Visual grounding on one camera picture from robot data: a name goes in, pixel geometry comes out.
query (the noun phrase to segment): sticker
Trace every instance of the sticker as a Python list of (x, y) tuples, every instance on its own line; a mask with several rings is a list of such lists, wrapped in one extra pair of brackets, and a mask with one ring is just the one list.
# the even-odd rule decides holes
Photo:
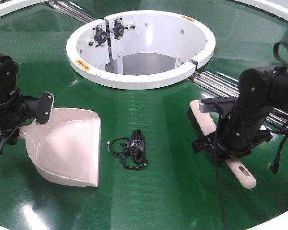
[(81, 66), (85, 71), (89, 71), (91, 69), (91, 67), (86, 64), (84, 61), (78, 59), (76, 60), (76, 62), (78, 63), (79, 66)]
[(195, 21), (196, 21), (195, 19), (190, 18), (190, 17), (185, 16), (185, 15), (181, 16), (181, 18), (187, 19), (187, 20), (190, 21), (190, 22), (195, 22)]

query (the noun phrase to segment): green table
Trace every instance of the green table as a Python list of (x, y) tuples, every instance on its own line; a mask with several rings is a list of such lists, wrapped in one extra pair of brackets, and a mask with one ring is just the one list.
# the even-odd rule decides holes
[[(201, 71), (238, 78), (248, 68), (277, 64), (272, 47), (288, 41), (288, 23), (227, 0), (76, 0), (103, 18), (128, 10), (162, 10), (193, 17), (216, 36), (216, 50)], [(186, 115), (189, 102), (209, 93), (184, 80), (154, 90), (107, 88), (78, 75), (65, 44), (82, 24), (45, 4), (0, 18), (0, 52), (19, 63), (17, 85), (27, 95), (52, 92), (54, 107), (97, 112), (102, 121), (99, 187), (53, 184), (35, 170), (24, 140), (0, 156), (0, 225), (11, 230), (210, 230), (223, 229), (215, 170), (209, 154), (195, 154), (197, 138)], [(148, 166), (124, 169), (107, 141), (142, 129)], [(278, 175), (266, 167), (281, 137), (242, 158), (257, 179), (242, 188), (225, 164), (219, 168), (229, 228), (246, 229), (288, 210), (288, 141)]]

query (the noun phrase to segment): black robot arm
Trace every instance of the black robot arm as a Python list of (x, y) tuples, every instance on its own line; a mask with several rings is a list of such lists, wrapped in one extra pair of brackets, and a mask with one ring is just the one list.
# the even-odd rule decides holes
[(36, 117), (38, 123), (49, 120), (54, 96), (44, 92), (40, 99), (23, 95), (16, 87), (18, 66), (0, 53), (0, 155), (5, 143), (16, 144), (23, 122)]
[(238, 98), (201, 100), (201, 112), (218, 112), (220, 118), (217, 133), (193, 143), (196, 152), (215, 148), (220, 164), (231, 156), (246, 156), (252, 148), (270, 141), (270, 131), (260, 129), (266, 118), (273, 108), (288, 113), (288, 69), (285, 61), (278, 55), (280, 44), (288, 50), (288, 43), (278, 42), (274, 46), (274, 56), (283, 62), (283, 66), (248, 69), (241, 73)]

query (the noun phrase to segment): screw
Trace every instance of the screw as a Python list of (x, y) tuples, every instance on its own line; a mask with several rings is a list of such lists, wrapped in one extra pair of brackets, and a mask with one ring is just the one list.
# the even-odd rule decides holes
[(117, 30), (117, 33), (118, 33), (119, 35), (122, 35), (122, 34), (124, 33), (124, 31), (125, 31), (125, 29), (122, 28), (122, 27), (120, 27), (120, 28)]
[(104, 34), (102, 34), (102, 35), (100, 36), (100, 40), (101, 40), (101, 41), (105, 42), (106, 39), (107, 39), (107, 36), (105, 36)]

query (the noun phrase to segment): dustpan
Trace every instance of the dustpan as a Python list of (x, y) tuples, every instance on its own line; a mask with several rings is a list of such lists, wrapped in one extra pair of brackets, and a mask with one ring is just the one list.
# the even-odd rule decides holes
[(90, 110), (55, 108), (43, 125), (21, 128), (28, 155), (45, 179), (70, 186), (98, 186), (100, 118)]

